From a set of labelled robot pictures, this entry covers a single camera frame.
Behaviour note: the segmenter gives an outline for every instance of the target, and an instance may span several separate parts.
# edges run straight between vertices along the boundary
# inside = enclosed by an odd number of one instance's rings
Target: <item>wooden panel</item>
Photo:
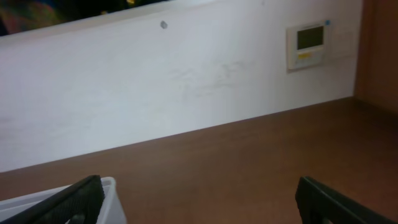
[[[364,3],[356,96],[398,113],[398,1]]]
[[[302,175],[398,221],[398,127],[352,99],[0,173],[0,200],[113,176],[129,223],[300,223]]]

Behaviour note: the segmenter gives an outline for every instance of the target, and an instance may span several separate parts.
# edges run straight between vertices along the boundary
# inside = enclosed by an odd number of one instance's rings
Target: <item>yellow label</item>
[[[306,59],[312,57],[312,53],[299,54],[298,59]]]

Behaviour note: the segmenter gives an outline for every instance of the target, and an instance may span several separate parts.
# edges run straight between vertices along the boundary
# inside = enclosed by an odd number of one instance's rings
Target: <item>floor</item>
[[[398,122],[351,98],[0,174],[0,200],[112,176],[129,223],[300,223],[309,175],[398,221]]]

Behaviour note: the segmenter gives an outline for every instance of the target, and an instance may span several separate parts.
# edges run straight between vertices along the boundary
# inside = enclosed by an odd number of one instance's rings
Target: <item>white box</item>
[[[112,177],[101,178],[105,199],[98,215],[97,224],[126,224],[122,205],[116,193],[116,181]],[[69,186],[45,190],[30,195],[12,198],[0,202],[0,222],[6,220],[27,208],[49,198]]]

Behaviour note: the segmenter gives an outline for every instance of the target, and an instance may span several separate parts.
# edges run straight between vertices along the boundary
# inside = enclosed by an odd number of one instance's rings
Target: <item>wall-mounted thermostat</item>
[[[328,48],[330,21],[297,26],[287,30],[288,69],[321,64]]]

